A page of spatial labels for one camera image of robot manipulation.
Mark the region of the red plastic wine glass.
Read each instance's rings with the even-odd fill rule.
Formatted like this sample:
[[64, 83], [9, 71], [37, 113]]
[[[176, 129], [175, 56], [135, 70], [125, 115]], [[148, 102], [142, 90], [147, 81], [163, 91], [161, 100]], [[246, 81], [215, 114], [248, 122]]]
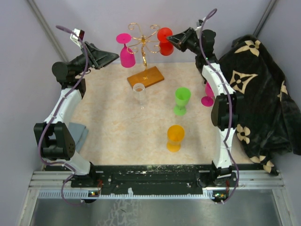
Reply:
[[159, 41], [160, 53], [163, 56], [169, 56], [174, 51], [174, 46], [169, 42], [167, 37], [172, 36], [173, 32], [168, 27], [161, 28], [157, 33], [157, 39]]

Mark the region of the magenta plastic wine glass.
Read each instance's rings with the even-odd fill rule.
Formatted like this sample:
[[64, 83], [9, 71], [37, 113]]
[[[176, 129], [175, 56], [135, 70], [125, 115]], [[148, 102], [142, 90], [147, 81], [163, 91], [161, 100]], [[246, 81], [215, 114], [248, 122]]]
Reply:
[[116, 41], [119, 44], [123, 44], [123, 48], [120, 52], [120, 62], [124, 68], [131, 68], [136, 63], [133, 51], [127, 46], [131, 39], [132, 37], [128, 33], [121, 33], [116, 37]]

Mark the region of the gold wire wine glass rack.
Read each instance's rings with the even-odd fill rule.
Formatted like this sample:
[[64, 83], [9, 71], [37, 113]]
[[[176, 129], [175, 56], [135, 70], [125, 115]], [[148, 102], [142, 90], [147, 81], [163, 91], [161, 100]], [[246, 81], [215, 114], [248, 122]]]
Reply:
[[157, 35], [161, 27], [157, 24], [151, 25], [150, 28], [153, 29], [154, 32], [148, 36], [143, 34], [142, 29], [138, 23], [130, 23], [128, 25], [128, 29], [131, 31], [134, 30], [136, 27], [139, 30], [140, 36], [139, 37], [132, 36], [132, 39], [137, 41], [137, 43], [128, 46], [126, 50], [131, 55], [140, 52], [142, 55], [143, 65], [145, 69], [139, 73], [136, 73], [128, 77], [127, 81], [129, 82], [132, 88], [137, 83], [141, 83], [144, 85], [145, 88], [147, 88], [164, 80], [164, 76], [156, 66], [148, 67], [146, 52], [144, 50], [147, 49], [148, 52], [153, 54], [157, 54], [160, 52], [159, 40], [152, 40], [152, 37]]

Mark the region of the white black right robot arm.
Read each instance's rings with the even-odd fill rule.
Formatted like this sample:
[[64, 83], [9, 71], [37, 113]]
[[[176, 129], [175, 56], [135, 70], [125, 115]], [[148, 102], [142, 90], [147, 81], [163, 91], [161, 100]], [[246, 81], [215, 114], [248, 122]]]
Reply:
[[212, 161], [210, 181], [221, 186], [232, 174], [231, 148], [240, 118], [243, 96], [226, 81], [214, 54], [216, 33], [203, 30], [200, 34], [193, 28], [171, 35], [167, 40], [178, 50], [195, 53], [196, 67], [214, 94], [211, 111], [212, 124], [217, 128], [217, 155]]

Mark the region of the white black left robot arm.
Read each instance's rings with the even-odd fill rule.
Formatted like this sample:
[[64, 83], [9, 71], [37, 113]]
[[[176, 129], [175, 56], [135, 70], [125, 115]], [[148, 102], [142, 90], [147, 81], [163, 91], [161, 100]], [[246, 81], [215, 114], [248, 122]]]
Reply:
[[89, 68], [101, 69], [119, 58], [112, 52], [99, 50], [93, 43], [84, 42], [81, 55], [69, 62], [56, 62], [52, 73], [61, 85], [61, 94], [51, 114], [34, 126], [38, 154], [46, 165], [62, 165], [81, 176], [88, 187], [94, 186], [98, 175], [91, 171], [92, 164], [76, 151], [75, 141], [68, 127], [71, 117], [86, 92], [82, 76]]

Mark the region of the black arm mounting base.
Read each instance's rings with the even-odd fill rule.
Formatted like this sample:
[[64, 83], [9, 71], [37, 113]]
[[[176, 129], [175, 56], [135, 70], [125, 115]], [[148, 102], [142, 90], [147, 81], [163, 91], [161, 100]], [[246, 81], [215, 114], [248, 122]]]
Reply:
[[209, 198], [225, 201], [236, 189], [239, 172], [232, 168], [228, 178], [213, 179], [211, 165], [94, 166], [85, 176], [74, 175], [65, 167], [46, 167], [47, 173], [65, 173], [66, 199], [80, 198], [86, 203], [97, 199]]

